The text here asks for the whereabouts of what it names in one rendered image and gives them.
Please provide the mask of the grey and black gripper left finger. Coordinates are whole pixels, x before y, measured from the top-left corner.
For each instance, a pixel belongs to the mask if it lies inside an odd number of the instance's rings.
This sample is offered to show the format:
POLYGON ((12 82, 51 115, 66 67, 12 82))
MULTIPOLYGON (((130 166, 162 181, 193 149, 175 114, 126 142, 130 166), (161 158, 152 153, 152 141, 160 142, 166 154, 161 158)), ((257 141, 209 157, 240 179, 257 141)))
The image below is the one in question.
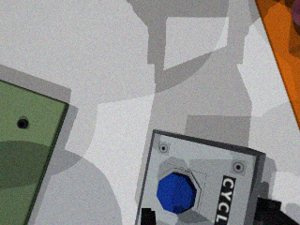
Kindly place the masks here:
POLYGON ((157 225, 156 212, 151 208, 142 208, 141 225, 157 225))

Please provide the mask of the grey key housing panel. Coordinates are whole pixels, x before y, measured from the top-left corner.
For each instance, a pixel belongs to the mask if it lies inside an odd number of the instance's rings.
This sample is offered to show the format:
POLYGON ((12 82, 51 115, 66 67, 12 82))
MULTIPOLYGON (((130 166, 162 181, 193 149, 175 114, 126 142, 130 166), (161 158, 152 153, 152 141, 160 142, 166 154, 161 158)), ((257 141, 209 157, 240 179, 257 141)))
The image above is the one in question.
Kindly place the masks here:
POLYGON ((157 225, 263 225, 263 212, 281 207, 258 198, 265 157, 153 129, 135 225, 142 208, 156 212, 157 225))

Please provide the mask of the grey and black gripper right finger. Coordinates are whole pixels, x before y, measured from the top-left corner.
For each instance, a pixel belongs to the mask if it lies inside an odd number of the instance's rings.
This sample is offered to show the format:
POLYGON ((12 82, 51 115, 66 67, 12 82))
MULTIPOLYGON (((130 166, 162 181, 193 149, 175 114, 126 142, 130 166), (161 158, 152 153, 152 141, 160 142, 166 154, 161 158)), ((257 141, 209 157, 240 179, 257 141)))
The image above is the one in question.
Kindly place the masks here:
POLYGON ((278 208, 268 208, 263 212, 263 225, 300 225, 278 208))

